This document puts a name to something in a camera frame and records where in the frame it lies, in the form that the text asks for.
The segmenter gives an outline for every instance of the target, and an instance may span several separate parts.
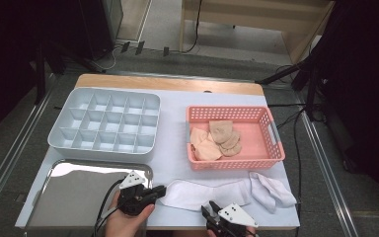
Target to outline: beige sock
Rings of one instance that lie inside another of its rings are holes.
[[[224,156],[234,156],[234,155],[239,154],[239,152],[241,152],[242,145],[240,142],[238,142],[238,143],[236,143],[236,145],[234,147],[232,147],[230,149],[225,149],[221,146],[219,146],[219,149]]]
[[[222,156],[220,148],[214,141],[203,140],[195,148],[195,157],[201,161],[214,161]]]
[[[224,149],[233,148],[236,145],[236,143],[238,143],[240,135],[241,134],[239,131],[235,131],[235,130],[232,131],[232,135],[230,136],[230,139],[220,144],[220,146]]]
[[[196,147],[199,143],[201,143],[203,140],[207,139],[208,132],[202,129],[198,129],[196,127],[193,127],[190,131],[190,143]]]
[[[211,136],[216,143],[221,144],[230,139],[233,130],[233,122],[231,120],[211,120],[209,126]]]

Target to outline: white tabletop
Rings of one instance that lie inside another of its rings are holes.
[[[158,124],[157,138],[153,150],[153,159],[147,164],[154,174],[153,186],[168,186],[174,180],[186,180],[193,183],[217,187],[220,185],[243,180],[251,189],[248,177],[249,171],[225,171],[205,170],[194,171],[190,167],[187,155],[186,140],[186,107],[190,105],[245,105],[265,106],[264,96],[213,94],[198,92],[177,92],[161,90],[138,90],[124,89],[124,91],[135,91],[154,93],[161,98],[161,113]],[[49,148],[27,201],[16,222],[17,227],[24,228],[34,207],[34,199],[41,190],[49,169],[55,161],[65,159],[53,148]],[[278,162],[268,170],[250,170],[261,173],[266,177],[280,180],[290,190],[284,165]],[[278,208],[276,213],[269,213],[259,202],[251,198],[251,203],[243,206],[260,228],[292,229],[299,226],[299,220],[294,206]],[[156,203],[155,211],[147,222],[148,229],[201,229],[205,228],[205,219],[200,211],[189,211],[164,206],[159,201]]]

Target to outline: floor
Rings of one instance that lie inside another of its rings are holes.
[[[104,67],[114,64],[113,68],[108,70],[110,74],[127,72],[174,74],[248,83],[274,74],[279,66],[291,64],[280,32],[242,27],[233,29],[231,26],[204,23],[199,25],[198,44],[193,51],[186,55],[171,54],[163,57],[164,46],[168,46],[170,50],[178,49],[180,9],[180,0],[151,1],[147,16],[142,17],[144,27],[141,29],[141,35],[134,35],[135,39],[145,41],[146,49],[143,53],[134,55],[133,49],[126,53],[117,51],[114,53],[116,64],[111,55],[97,63]],[[185,48],[189,48],[193,43],[193,29],[194,23],[186,22]],[[40,159],[45,155],[48,147],[46,137],[57,118],[57,108],[63,106],[78,75],[83,72],[83,68],[73,63],[68,67],[65,75],[52,77],[54,80],[52,96],[46,101],[32,129],[25,132],[28,139],[22,149],[12,154],[15,159],[12,164],[8,164],[8,176],[3,181],[4,185],[0,192],[0,236],[23,236],[24,231],[14,227],[23,206],[22,201],[25,198],[23,195],[28,193],[40,165]],[[304,99],[304,93],[293,92],[289,88],[289,83],[285,83],[290,80],[291,78],[287,76],[281,81],[264,86],[269,105],[298,103]],[[32,107],[34,95],[35,91],[31,91],[0,126],[0,164],[5,164],[9,155],[8,151],[11,151],[12,141],[17,140],[18,132],[23,131],[24,122],[30,119],[30,111],[34,110]],[[296,107],[272,109],[277,124],[283,123],[296,112],[298,112]],[[310,123],[305,118],[297,125],[297,139],[303,161],[301,168],[303,208],[299,236],[379,237],[378,184],[364,174],[353,175],[345,171],[340,152],[328,128],[319,122],[313,122],[311,127],[313,129],[310,129]],[[310,135],[313,130],[316,130],[319,139],[314,140]],[[283,126],[279,134],[287,154],[284,166],[291,189],[297,196],[299,166],[293,142],[293,124]],[[328,180],[324,174],[325,169],[320,160],[322,156],[326,157],[327,167],[333,173],[334,180]],[[339,188],[341,198],[351,214],[354,228],[351,233],[345,231],[345,227],[342,226],[340,211],[337,209],[339,200],[331,193],[333,187]],[[269,230],[262,231],[260,234],[261,236],[294,236],[295,231]]]

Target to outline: robotic arm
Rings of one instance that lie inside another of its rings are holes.
[[[201,212],[202,216],[207,220],[207,229],[212,230],[217,237],[246,236],[246,226],[259,226],[255,220],[236,203],[232,203],[225,208],[221,208],[212,200],[209,203],[212,210],[218,214],[219,220],[212,217],[204,206],[201,207]]]

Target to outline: white sock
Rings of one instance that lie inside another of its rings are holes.
[[[163,205],[195,211],[201,211],[201,206],[208,205],[211,200],[220,207],[225,207],[232,202],[238,205],[245,205],[251,202],[243,181],[219,187],[208,187],[188,181],[176,180],[168,186],[166,195],[159,199]]]
[[[254,172],[250,172],[249,177],[252,184],[252,196],[263,203],[271,213],[275,212],[277,205],[290,207],[297,203],[294,195],[285,188],[281,181]]]

